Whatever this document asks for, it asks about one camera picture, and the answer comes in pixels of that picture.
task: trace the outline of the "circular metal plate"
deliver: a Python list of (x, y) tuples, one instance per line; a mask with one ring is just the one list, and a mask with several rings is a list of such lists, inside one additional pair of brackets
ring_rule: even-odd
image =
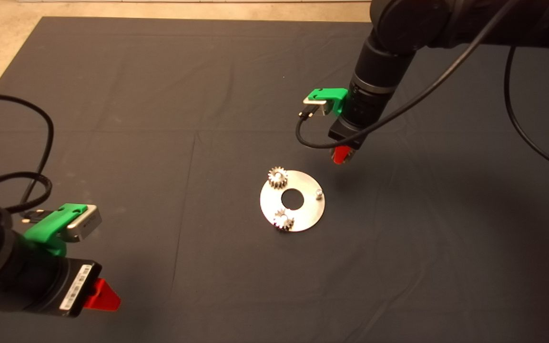
[(322, 193), (321, 198), (317, 199), (316, 193), (322, 188), (309, 174), (297, 170), (287, 170), (287, 175), (287, 185), (283, 188), (275, 189), (268, 182), (262, 187), (262, 193), (260, 193), (262, 213), (274, 225), (275, 213), (285, 208), (281, 201), (283, 193), (288, 189), (296, 189), (302, 193), (305, 202), (299, 209), (287, 209), (290, 216), (294, 218), (294, 225), (289, 232), (303, 232), (316, 224), (323, 215), (325, 194)]

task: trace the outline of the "small metal gear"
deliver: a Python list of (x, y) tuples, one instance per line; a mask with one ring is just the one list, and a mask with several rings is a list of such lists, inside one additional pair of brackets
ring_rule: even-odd
[(287, 184), (287, 170), (281, 167), (272, 168), (268, 172), (268, 183), (275, 189), (285, 187)]
[(288, 232), (294, 225), (294, 218), (289, 215), (287, 209), (280, 209), (274, 214), (274, 227)]

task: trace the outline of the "cable connector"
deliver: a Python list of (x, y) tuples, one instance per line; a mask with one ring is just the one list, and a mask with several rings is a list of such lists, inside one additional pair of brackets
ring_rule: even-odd
[(318, 109), (318, 105), (308, 105), (305, 109), (298, 113), (298, 116), (300, 117), (300, 120), (307, 120), (311, 118)]
[(24, 219), (22, 219), (22, 223), (24, 224), (35, 224), (41, 222), (42, 219), (48, 217), (50, 213), (53, 213), (54, 211), (46, 211), (43, 209), (38, 209), (35, 211), (28, 211), (24, 215)]

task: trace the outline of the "black fabric sheet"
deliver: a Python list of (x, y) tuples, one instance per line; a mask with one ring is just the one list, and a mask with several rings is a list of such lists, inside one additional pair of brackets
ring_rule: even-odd
[[(303, 97), (348, 85), (369, 30), (42, 19), (0, 93), (52, 115), (44, 207), (100, 207), (100, 228), (68, 256), (102, 263), (122, 306), (0, 313), (0, 342), (549, 342), (549, 163), (506, 117), (506, 48), (479, 48), (347, 165), (294, 138)], [(459, 52), (421, 50), (390, 108)], [(512, 96), (549, 151), (548, 50), (518, 51)], [(326, 141), (331, 121), (305, 135)], [(0, 103), (0, 173), (35, 169), (44, 127)], [(261, 213), (275, 165), (323, 186), (307, 232), (281, 234)], [(0, 204), (24, 186), (1, 185)]]

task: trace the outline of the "label sticker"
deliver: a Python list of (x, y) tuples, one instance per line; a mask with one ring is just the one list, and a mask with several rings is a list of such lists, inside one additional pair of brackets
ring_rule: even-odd
[(80, 289), (82, 289), (83, 283), (86, 281), (86, 276), (88, 276), (91, 269), (91, 264), (85, 264), (80, 268), (78, 275), (76, 275), (71, 287), (69, 287), (69, 291), (67, 291), (67, 295), (65, 295), (59, 309), (63, 311), (70, 310), (71, 306), (73, 306), (73, 303), (76, 301), (76, 298), (78, 298), (78, 293), (80, 292)]

